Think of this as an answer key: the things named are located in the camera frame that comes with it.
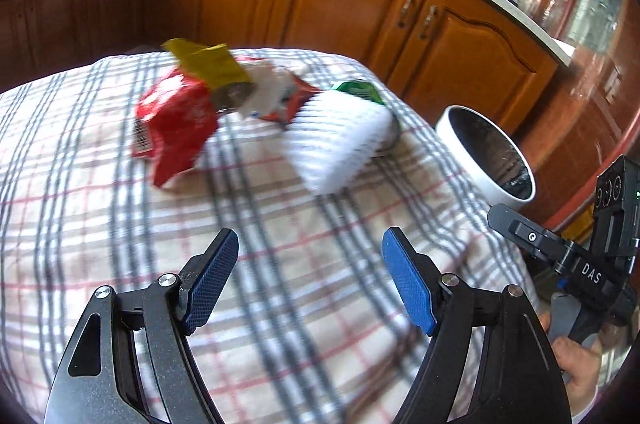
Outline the person's right hand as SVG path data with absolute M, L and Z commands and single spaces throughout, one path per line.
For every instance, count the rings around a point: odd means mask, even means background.
M 551 347 L 561 370 L 570 376 L 565 384 L 572 422 L 579 423 L 593 408 L 599 397 L 599 375 L 602 344 L 599 337 L 585 348 L 566 336 L 559 336 Z

